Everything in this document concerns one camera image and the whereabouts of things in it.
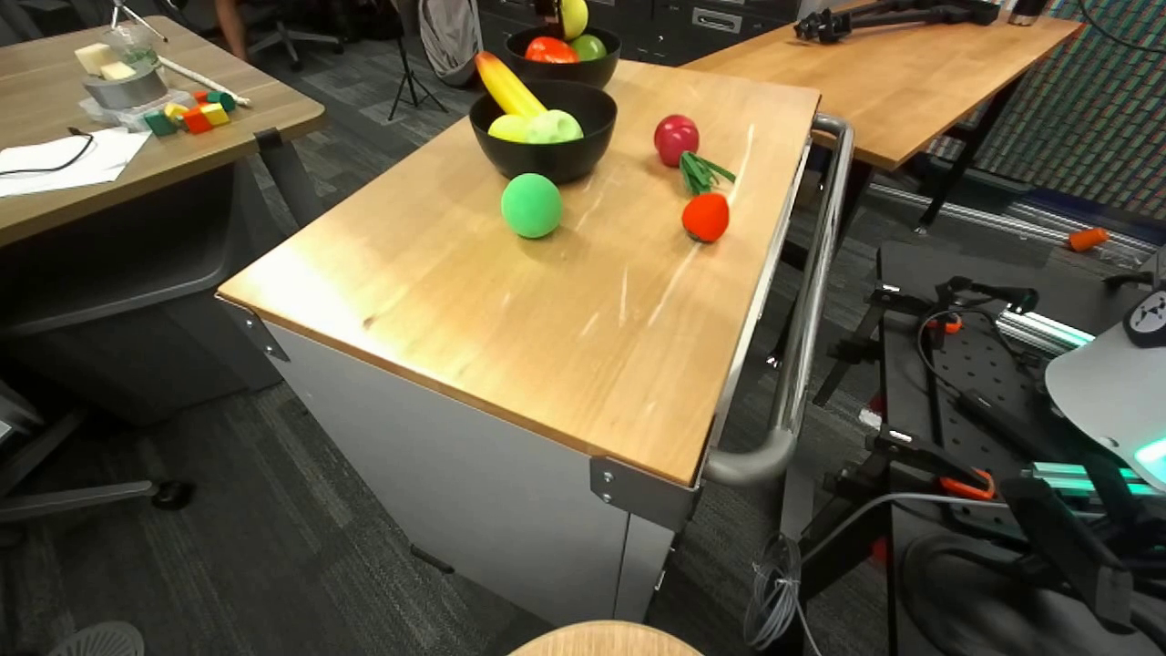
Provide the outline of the wooden office desk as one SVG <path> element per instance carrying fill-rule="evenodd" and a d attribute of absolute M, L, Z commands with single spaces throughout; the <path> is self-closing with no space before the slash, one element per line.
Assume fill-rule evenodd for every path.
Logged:
<path fill-rule="evenodd" d="M 0 147 L 43 147 L 60 140 L 81 147 L 85 135 L 95 135 L 89 159 L 120 159 L 120 176 L 113 183 L 3 198 L 0 244 L 28 241 L 43 231 L 60 231 L 141 193 L 214 172 L 256 153 L 267 140 L 292 142 L 321 123 L 321 102 L 163 14 L 154 14 L 154 27 L 160 29 L 163 56 L 173 61 L 242 90 L 247 108 L 236 108 L 225 127 L 203 135 L 157 140 L 151 133 L 107 133 L 81 108 L 85 88 L 73 57 L 75 46 L 98 42 L 98 29 L 0 46 Z"/>

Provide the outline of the red radish with greens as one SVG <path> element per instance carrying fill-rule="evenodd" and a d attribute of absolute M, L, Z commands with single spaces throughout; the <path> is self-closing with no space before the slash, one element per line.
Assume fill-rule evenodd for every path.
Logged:
<path fill-rule="evenodd" d="M 701 153 L 701 127 L 681 112 L 656 123 L 654 147 L 666 169 L 681 172 L 688 193 L 707 193 L 718 180 L 732 180 L 730 169 Z"/>

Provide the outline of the light green dimpled ball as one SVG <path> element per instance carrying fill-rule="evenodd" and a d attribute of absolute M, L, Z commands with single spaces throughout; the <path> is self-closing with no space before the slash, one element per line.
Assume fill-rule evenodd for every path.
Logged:
<path fill-rule="evenodd" d="M 581 140 L 583 140 L 583 127 L 581 127 L 581 119 L 575 119 L 572 112 L 566 112 L 566 108 L 545 108 L 545 112 L 541 112 L 541 116 L 533 119 L 533 140 L 536 140 L 536 142 L 545 142 L 545 147 L 554 147 L 554 142 L 581 142 Z"/>

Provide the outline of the black bowl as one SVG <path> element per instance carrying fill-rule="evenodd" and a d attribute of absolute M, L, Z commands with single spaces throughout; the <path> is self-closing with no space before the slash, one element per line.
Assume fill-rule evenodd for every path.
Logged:
<path fill-rule="evenodd" d="M 536 88 L 606 88 L 621 61 L 621 42 L 606 29 L 587 29 L 606 42 L 609 56 L 599 61 L 572 61 L 572 67 L 542 67 L 525 61 L 525 46 L 536 36 L 556 36 L 570 42 L 560 29 L 521 29 L 507 42 L 507 57 L 519 67 L 519 74 Z"/>
<path fill-rule="evenodd" d="M 581 142 L 499 142 L 487 135 L 487 123 L 504 116 L 499 102 L 493 96 L 480 96 L 470 106 L 470 127 L 477 135 L 477 147 L 494 166 L 504 180 L 513 180 L 521 172 L 541 172 L 554 183 L 581 183 L 595 172 L 595 166 L 606 156 L 612 127 L 616 127 L 616 102 L 600 88 L 536 88 L 536 100 L 545 108 L 566 108 L 581 119 L 583 140 Z"/>

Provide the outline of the small red tomato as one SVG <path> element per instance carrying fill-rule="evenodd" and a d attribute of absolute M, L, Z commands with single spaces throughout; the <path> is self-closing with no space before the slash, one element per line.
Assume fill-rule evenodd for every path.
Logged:
<path fill-rule="evenodd" d="M 730 200 L 720 193 L 697 193 L 681 209 L 681 225 L 692 241 L 713 244 L 730 231 Z"/>

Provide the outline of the green pear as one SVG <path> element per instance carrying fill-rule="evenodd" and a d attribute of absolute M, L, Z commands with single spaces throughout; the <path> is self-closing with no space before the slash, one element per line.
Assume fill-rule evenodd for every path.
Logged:
<path fill-rule="evenodd" d="M 595 36 L 595 32 L 575 36 L 572 53 L 575 53 L 581 61 L 599 61 L 599 57 L 609 56 L 606 42 Z"/>

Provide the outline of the white cart cabinet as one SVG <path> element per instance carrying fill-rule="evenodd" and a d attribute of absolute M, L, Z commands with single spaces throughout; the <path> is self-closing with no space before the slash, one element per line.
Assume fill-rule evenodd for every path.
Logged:
<path fill-rule="evenodd" d="M 407 543 L 541 616 L 641 621 L 688 495 L 256 320 L 269 366 Z"/>

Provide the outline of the coloured toy blocks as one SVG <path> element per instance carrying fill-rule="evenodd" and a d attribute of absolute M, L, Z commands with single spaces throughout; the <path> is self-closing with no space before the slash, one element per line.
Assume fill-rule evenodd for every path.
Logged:
<path fill-rule="evenodd" d="M 174 96 L 154 108 L 141 112 L 141 123 L 154 135 L 203 135 L 214 127 L 225 127 L 236 112 L 236 100 L 225 90 L 194 90 L 194 96 Z"/>

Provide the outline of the orange handled clamp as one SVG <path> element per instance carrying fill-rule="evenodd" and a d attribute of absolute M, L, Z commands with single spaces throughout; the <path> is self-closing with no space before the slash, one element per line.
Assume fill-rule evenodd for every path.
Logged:
<path fill-rule="evenodd" d="M 998 501 L 998 486 L 986 472 L 972 472 L 972 479 L 935 479 L 941 492 L 990 502 Z"/>

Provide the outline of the clear plastic container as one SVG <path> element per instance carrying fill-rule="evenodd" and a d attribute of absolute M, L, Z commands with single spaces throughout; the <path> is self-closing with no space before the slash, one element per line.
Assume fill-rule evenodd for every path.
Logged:
<path fill-rule="evenodd" d="M 102 108 L 136 108 L 168 96 L 160 79 L 160 36 L 147 27 L 109 27 L 102 42 L 73 53 L 85 90 Z"/>

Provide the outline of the yellow banana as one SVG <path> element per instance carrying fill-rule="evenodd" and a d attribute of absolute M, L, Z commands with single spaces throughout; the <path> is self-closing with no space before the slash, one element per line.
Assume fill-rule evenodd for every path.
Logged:
<path fill-rule="evenodd" d="M 541 116 L 542 102 L 525 88 L 525 79 L 493 53 L 473 56 L 485 90 L 499 102 L 507 116 Z"/>

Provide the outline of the large yellow ball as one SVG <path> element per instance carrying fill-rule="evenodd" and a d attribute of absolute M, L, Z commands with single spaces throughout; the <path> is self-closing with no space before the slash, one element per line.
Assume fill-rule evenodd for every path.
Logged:
<path fill-rule="evenodd" d="M 590 27 L 590 4 L 587 0 L 560 0 L 556 10 L 560 10 L 560 32 L 570 42 L 587 32 L 587 27 Z"/>

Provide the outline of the white papers on desk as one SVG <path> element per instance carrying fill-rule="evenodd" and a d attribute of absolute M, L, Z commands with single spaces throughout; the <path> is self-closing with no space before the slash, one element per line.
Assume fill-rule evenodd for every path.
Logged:
<path fill-rule="evenodd" d="M 0 198 L 60 193 L 115 183 L 151 133 L 102 127 L 0 149 Z"/>

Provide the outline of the far black bowl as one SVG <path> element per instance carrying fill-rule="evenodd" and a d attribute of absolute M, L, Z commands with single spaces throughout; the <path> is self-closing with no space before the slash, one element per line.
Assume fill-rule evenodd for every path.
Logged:
<path fill-rule="evenodd" d="M 507 57 L 519 67 L 519 74 L 536 88 L 606 88 L 621 61 L 621 42 L 606 29 L 587 29 L 606 42 L 609 56 L 599 61 L 572 61 L 572 67 L 542 67 L 525 61 L 525 46 L 536 36 L 556 36 L 570 42 L 560 29 L 521 29 L 507 42 Z"/>

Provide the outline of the small yellow lemon ball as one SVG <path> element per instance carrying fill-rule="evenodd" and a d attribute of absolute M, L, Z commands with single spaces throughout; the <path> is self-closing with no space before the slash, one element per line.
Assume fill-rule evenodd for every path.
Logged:
<path fill-rule="evenodd" d="M 533 127 L 536 127 L 536 116 L 504 112 L 487 123 L 487 135 L 499 142 L 533 142 Z"/>

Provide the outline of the dark green ball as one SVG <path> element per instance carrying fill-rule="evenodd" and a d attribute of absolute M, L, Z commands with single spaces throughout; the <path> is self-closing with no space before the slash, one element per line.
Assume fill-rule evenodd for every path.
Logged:
<path fill-rule="evenodd" d="M 560 213 L 560 189 L 536 172 L 513 176 L 499 193 L 504 221 L 525 241 L 550 238 L 560 225 Z"/>

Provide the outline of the round wooden stool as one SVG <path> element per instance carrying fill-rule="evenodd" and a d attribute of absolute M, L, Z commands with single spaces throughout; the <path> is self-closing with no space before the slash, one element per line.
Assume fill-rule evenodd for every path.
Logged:
<path fill-rule="evenodd" d="M 581 621 L 521 642 L 509 656 L 703 656 L 703 653 L 650 624 Z"/>

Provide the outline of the black tripod on table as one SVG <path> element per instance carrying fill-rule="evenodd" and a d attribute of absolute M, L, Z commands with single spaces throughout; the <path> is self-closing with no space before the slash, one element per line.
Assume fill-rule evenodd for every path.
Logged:
<path fill-rule="evenodd" d="M 842 45 L 856 29 L 956 23 L 990 27 L 994 17 L 994 0 L 870 0 L 866 6 L 813 10 L 793 27 L 793 36 L 813 45 Z"/>

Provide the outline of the near black bowl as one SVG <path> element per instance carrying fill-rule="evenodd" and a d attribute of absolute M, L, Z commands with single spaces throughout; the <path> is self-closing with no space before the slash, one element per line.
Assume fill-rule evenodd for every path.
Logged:
<path fill-rule="evenodd" d="M 581 183 L 595 172 L 595 166 L 606 156 L 612 127 L 616 127 L 616 102 L 600 88 L 536 88 L 536 100 L 545 108 L 566 108 L 581 119 L 583 140 L 581 142 L 499 142 L 487 135 L 487 123 L 504 116 L 499 102 L 493 96 L 480 96 L 470 106 L 470 127 L 477 135 L 477 147 L 494 166 L 504 180 L 513 180 L 521 172 L 541 172 L 554 183 Z"/>

